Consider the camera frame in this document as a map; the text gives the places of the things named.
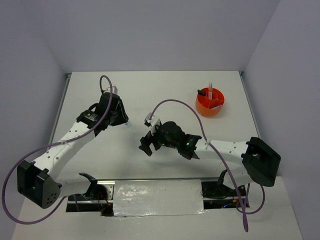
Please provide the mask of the white foil-covered panel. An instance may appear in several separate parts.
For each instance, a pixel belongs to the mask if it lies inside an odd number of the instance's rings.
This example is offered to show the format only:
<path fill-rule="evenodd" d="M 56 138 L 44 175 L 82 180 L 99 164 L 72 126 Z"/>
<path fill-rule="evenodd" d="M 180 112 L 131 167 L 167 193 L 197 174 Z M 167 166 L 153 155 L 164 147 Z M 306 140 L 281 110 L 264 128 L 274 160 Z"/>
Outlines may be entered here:
<path fill-rule="evenodd" d="M 202 185 L 194 180 L 117 181 L 113 213 L 118 217 L 184 216 L 204 213 Z"/>

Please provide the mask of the small blue-capped bottle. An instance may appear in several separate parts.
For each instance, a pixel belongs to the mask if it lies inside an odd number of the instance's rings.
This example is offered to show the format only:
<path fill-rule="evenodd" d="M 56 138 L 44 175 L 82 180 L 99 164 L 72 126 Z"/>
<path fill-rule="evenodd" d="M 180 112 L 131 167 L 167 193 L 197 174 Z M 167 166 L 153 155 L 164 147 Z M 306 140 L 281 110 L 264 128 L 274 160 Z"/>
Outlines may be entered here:
<path fill-rule="evenodd" d="M 132 124 L 130 122 L 127 122 L 124 124 L 127 128 L 131 128 L 132 127 Z"/>

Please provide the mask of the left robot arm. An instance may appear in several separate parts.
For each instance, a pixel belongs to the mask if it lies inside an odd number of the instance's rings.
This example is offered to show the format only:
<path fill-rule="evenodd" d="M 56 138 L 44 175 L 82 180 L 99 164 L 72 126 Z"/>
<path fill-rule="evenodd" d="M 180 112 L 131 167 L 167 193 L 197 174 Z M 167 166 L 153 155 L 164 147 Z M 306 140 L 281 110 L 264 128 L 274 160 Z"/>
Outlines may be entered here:
<path fill-rule="evenodd" d="M 94 106 L 94 110 L 87 109 L 76 118 L 72 128 L 56 146 L 32 162 L 23 160 L 18 165 L 18 192 L 42 209 L 49 208 L 60 197 L 74 194 L 91 200 L 103 188 L 96 178 L 85 172 L 68 179 L 58 178 L 66 164 L 100 132 L 129 120 L 123 101 L 117 94 L 103 93 Z"/>

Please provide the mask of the orange round organizer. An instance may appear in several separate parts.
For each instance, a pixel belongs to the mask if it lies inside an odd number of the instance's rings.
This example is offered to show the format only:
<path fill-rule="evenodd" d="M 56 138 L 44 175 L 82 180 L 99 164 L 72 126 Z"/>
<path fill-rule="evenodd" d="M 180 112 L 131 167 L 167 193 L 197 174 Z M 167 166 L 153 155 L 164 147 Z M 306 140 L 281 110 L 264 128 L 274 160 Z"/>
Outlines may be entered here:
<path fill-rule="evenodd" d="M 208 98 L 208 87 L 205 87 L 203 89 L 200 89 L 201 91 L 206 92 L 206 97 L 199 96 L 197 94 L 196 100 L 195 100 L 195 108 L 197 112 L 204 116 L 204 117 L 214 117 L 216 116 L 221 109 L 223 108 L 223 105 L 225 103 L 225 97 L 222 92 L 220 92 L 218 89 L 213 88 L 213 99 Z M 213 107 L 216 107 L 218 105 L 222 105 L 222 107 L 218 109 L 212 109 Z"/>

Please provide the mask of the orange black highlighter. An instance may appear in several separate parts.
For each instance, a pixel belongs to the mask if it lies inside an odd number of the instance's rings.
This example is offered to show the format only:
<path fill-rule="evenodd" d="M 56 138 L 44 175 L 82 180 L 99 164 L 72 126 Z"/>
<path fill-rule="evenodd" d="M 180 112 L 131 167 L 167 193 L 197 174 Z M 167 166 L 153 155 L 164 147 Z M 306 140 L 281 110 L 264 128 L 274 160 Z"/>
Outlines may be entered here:
<path fill-rule="evenodd" d="M 207 93 L 205 91 L 202 91 L 200 89 L 197 90 L 197 95 L 198 96 L 202 96 L 202 97 L 206 97 L 207 96 Z"/>

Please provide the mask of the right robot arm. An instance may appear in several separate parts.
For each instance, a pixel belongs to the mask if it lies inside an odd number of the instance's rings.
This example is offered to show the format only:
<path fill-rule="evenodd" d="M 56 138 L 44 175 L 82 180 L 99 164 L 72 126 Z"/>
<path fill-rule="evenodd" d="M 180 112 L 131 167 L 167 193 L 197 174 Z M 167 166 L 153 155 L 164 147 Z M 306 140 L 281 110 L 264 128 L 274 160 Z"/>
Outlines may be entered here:
<path fill-rule="evenodd" d="M 153 153 L 151 147 L 155 150 L 167 147 L 188 160 L 211 159 L 236 164 L 234 169 L 226 166 L 219 175 L 217 190 L 223 196 L 230 195 L 235 186 L 256 183 L 270 188 L 275 185 L 281 156 L 259 137 L 241 142 L 205 140 L 185 133 L 173 121 L 147 126 L 150 130 L 140 139 L 139 149 L 148 156 Z"/>

